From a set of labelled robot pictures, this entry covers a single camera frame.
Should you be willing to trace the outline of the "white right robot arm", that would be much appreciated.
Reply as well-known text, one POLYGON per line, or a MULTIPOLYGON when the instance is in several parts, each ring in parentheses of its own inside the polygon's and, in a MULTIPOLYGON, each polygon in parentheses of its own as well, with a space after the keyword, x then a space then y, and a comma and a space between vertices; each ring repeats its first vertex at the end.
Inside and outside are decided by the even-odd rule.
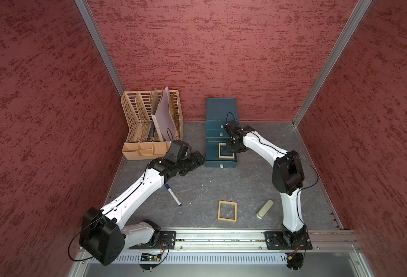
POLYGON ((230 139, 229 153, 252 150, 272 166, 272 184, 280 193, 283 206, 282 244, 293 247, 306 236, 306 225, 301 216, 300 191, 305 179, 299 153, 286 151, 264 139, 250 126, 241 127, 236 121, 224 125, 230 139))

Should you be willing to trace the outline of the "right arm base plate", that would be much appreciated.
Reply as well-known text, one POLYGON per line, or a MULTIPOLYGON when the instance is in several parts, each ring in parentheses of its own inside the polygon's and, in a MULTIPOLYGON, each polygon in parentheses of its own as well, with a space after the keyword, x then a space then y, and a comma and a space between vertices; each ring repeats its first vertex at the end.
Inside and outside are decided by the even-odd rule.
POLYGON ((304 230, 293 233, 288 231, 268 231, 264 233, 264 237, 268 250, 313 249, 308 233, 304 230))

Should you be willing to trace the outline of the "large tan brooch box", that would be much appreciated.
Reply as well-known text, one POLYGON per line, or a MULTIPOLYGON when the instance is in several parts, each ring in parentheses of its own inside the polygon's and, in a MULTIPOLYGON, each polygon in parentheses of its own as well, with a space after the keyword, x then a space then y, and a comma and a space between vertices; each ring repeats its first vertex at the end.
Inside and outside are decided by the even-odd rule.
POLYGON ((235 154, 228 152, 226 143, 218 143, 218 158, 219 159, 235 159, 235 154))
POLYGON ((217 219, 226 222, 237 222, 237 203, 220 200, 217 219))

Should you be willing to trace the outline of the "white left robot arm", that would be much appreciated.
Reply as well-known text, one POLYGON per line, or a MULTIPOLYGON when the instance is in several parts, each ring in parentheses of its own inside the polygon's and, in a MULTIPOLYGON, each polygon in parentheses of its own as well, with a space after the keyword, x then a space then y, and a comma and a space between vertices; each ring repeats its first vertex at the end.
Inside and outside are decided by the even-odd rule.
POLYGON ((174 176, 184 176, 202 166, 204 156, 198 151, 184 159, 168 154, 149 162, 144 173, 115 200, 100 209, 90 208, 83 216, 79 244, 102 265, 109 265, 123 249, 150 242, 155 227, 148 222, 126 226, 133 213, 155 191, 174 176))

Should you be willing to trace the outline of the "teal top drawer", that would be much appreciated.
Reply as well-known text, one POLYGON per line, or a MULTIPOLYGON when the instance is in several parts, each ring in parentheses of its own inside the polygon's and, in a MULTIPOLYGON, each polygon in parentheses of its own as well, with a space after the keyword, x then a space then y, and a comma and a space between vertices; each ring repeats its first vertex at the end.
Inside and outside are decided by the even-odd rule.
POLYGON ((206 130, 224 130, 226 120, 208 120, 206 121, 206 130))

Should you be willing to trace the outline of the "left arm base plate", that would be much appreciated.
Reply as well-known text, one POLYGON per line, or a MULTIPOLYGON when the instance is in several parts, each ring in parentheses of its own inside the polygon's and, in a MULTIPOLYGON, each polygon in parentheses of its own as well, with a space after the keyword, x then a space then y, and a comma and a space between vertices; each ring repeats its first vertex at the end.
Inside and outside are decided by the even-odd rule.
POLYGON ((176 243, 176 231, 164 231, 155 232, 151 240, 146 244, 138 244, 130 247, 130 249, 153 249, 159 250, 166 247, 167 249, 174 249, 176 243))

